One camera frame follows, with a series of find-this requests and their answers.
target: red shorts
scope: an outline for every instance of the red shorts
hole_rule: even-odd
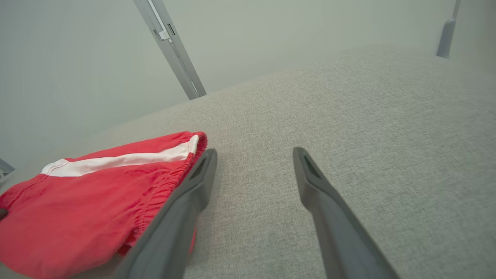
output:
[[[125,253],[206,146],[182,132],[47,165],[0,197],[0,262],[57,279]]]

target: fabric texture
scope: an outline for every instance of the fabric texture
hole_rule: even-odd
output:
[[[368,47],[114,127],[13,178],[60,154],[205,131],[218,166],[185,278],[324,278],[292,165],[301,146],[401,278],[496,278],[495,92],[494,76],[453,61]],[[97,276],[109,268],[78,278]]]
[[[0,261],[40,279],[66,278],[125,254],[205,151],[182,132],[61,159],[0,197]]]

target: gray upholstered platform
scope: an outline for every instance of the gray upholstered platform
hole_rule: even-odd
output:
[[[402,278],[496,277],[496,77],[411,50],[343,52],[209,94],[36,158],[9,183],[62,157],[183,130],[205,131],[219,155],[185,278],[325,276],[294,146]]]

